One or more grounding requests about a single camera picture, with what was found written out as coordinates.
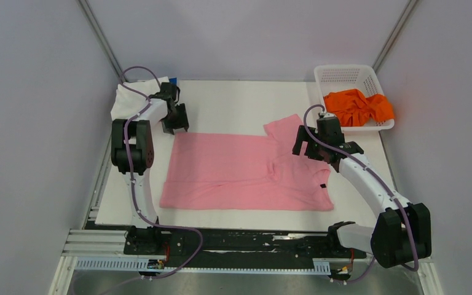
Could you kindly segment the silver aluminium front rail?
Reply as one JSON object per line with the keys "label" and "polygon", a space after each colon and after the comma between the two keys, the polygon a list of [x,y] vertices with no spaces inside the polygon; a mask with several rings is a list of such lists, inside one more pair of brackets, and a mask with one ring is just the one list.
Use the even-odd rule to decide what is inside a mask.
{"label": "silver aluminium front rail", "polygon": [[[163,259],[163,263],[165,263],[166,259],[164,256],[130,256],[121,254],[120,241],[123,232],[124,230],[71,230],[63,248],[63,254],[81,257]],[[352,261],[359,261],[361,259],[352,259],[350,261],[344,261],[342,259],[321,260],[345,264]]]}

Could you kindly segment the orange t-shirt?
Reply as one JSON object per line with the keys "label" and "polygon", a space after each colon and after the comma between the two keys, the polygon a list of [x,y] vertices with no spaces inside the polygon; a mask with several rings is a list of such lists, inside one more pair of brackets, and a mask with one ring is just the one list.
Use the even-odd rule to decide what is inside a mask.
{"label": "orange t-shirt", "polygon": [[342,127],[362,127],[371,119],[375,122],[395,119],[393,106],[382,94],[366,97],[354,88],[331,92],[323,101],[327,112],[335,114]]}

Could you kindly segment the white plastic basket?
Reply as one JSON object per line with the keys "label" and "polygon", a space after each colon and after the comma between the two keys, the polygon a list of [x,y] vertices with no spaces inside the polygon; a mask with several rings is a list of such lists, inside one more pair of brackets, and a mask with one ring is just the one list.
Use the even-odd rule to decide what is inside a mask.
{"label": "white plastic basket", "polygon": [[[315,80],[321,98],[321,103],[325,108],[323,97],[331,92],[358,89],[366,97],[382,94],[379,80],[374,70],[367,65],[323,65],[314,69]],[[342,127],[344,132],[378,132],[393,128],[395,120],[385,122],[375,122],[370,120],[362,127]]]}

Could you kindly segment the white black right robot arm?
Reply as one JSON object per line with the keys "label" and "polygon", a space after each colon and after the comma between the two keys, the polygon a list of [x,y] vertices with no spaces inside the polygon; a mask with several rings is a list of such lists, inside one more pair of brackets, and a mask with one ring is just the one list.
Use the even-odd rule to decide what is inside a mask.
{"label": "white black right robot arm", "polygon": [[375,226],[341,221],[328,228],[326,247],[333,256],[350,248],[373,255],[384,268],[419,269],[419,261],[431,255],[431,217],[423,203],[412,203],[392,189],[372,167],[364,150],[346,141],[336,117],[320,116],[317,127],[299,126],[294,155],[322,161],[341,174],[376,215]]}

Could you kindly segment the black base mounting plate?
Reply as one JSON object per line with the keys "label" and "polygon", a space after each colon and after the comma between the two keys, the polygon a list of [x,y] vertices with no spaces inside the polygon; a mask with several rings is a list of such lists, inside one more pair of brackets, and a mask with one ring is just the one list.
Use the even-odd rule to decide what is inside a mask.
{"label": "black base mounting plate", "polygon": [[[120,241],[121,254],[127,232]],[[273,267],[303,268],[314,259],[364,259],[367,254],[337,244],[327,232],[284,230],[215,229],[194,232],[184,229],[161,229],[163,246],[156,256],[165,264],[177,267]]]}

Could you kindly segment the silver aluminium frame post left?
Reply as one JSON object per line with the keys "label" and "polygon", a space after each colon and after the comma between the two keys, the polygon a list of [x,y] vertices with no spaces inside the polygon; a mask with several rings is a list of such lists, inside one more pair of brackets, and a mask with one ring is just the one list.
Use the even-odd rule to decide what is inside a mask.
{"label": "silver aluminium frame post left", "polygon": [[87,20],[87,23],[91,27],[91,30],[98,41],[99,46],[101,47],[101,50],[105,54],[111,68],[113,69],[115,75],[117,78],[120,79],[121,82],[125,82],[125,74],[123,74],[123,69],[116,58],[112,47],[110,46],[108,39],[106,35],[104,34],[102,27],[99,24],[99,21],[97,17],[95,16],[93,9],[87,0],[77,0],[77,4],[79,5],[82,13],[84,14],[84,17]]}

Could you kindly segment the silver aluminium frame post right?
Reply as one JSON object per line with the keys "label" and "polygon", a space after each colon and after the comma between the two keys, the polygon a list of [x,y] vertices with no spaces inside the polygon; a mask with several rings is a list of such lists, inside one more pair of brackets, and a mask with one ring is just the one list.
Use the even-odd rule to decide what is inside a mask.
{"label": "silver aluminium frame post right", "polygon": [[407,25],[408,21],[411,19],[412,14],[414,13],[416,7],[420,4],[420,0],[408,0],[406,5],[402,10],[400,16],[398,17],[394,27],[390,31],[390,34],[387,37],[387,40],[384,42],[381,51],[379,52],[377,58],[375,59],[372,68],[375,72],[378,72],[382,65],[384,64],[388,54],[390,53],[393,46],[396,44],[400,34],[402,33],[404,27]]}

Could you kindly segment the silver aluminium frame post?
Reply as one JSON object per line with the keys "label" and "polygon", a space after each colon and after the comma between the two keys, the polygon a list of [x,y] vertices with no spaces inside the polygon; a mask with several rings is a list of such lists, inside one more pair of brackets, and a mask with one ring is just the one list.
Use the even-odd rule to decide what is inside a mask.
{"label": "silver aluminium frame post", "polygon": [[91,27],[91,30],[98,41],[99,46],[101,47],[101,50],[105,54],[111,68],[113,69],[115,75],[117,78],[120,79],[121,82],[125,82],[125,74],[123,74],[123,69],[116,58],[112,47],[110,46],[108,39],[106,35],[104,34],[102,27],[99,24],[99,21],[97,17],[95,16],[93,9],[87,0],[77,0],[77,4],[79,5],[82,13],[84,14],[84,17],[87,20],[87,23]]}
{"label": "silver aluminium frame post", "polygon": [[414,13],[416,7],[420,4],[420,0],[408,0],[406,5],[402,10],[400,16],[398,17],[394,27],[390,31],[390,34],[387,37],[387,40],[384,42],[381,51],[379,52],[377,58],[375,59],[372,68],[375,72],[378,72],[382,65],[384,64],[388,54],[390,53],[393,46],[396,44],[400,34],[402,33],[404,27],[407,25],[408,21],[411,19],[412,14]]}

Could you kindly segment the white folded t-shirt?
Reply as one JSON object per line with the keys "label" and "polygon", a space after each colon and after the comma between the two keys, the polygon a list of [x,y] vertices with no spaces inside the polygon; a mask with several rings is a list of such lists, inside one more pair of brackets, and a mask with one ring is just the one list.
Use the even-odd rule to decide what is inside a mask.
{"label": "white folded t-shirt", "polygon": [[[160,91],[155,79],[125,83],[125,86],[137,90],[146,96]],[[110,111],[111,120],[129,119],[138,115],[135,120],[149,120],[154,123],[160,121],[168,114],[167,103],[164,100],[152,98],[150,107],[145,109],[147,105],[148,101],[144,96],[118,85],[115,102]]]}

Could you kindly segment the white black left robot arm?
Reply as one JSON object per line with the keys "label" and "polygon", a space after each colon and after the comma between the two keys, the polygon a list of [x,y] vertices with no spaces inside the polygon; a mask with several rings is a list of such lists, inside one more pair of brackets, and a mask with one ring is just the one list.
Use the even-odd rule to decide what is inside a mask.
{"label": "white black left robot arm", "polygon": [[158,254],[162,230],[151,195],[150,169],[155,159],[152,129],[166,134],[187,131],[186,107],[173,82],[142,81],[120,85],[111,109],[111,162],[122,175],[131,201],[131,226],[125,254]]}

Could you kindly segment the pink t-shirt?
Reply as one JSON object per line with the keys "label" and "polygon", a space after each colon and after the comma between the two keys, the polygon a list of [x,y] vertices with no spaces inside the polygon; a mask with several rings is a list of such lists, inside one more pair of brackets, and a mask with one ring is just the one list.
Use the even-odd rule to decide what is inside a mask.
{"label": "pink t-shirt", "polygon": [[292,153],[301,118],[264,126],[264,135],[181,133],[160,198],[182,210],[331,211],[325,162]]}

